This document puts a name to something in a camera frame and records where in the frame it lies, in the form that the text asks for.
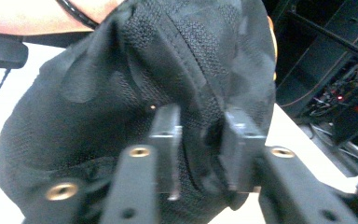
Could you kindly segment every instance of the black bag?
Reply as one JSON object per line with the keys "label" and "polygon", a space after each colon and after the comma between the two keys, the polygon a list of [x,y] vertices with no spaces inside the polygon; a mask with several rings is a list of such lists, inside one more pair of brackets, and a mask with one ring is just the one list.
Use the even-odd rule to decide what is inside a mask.
{"label": "black bag", "polygon": [[154,110],[181,106],[181,199],[162,223],[207,223],[227,205],[213,172],[224,110],[267,133],[275,55],[261,0],[128,0],[87,38],[45,63],[0,139],[0,187],[27,214],[57,177],[94,180],[143,143]]}

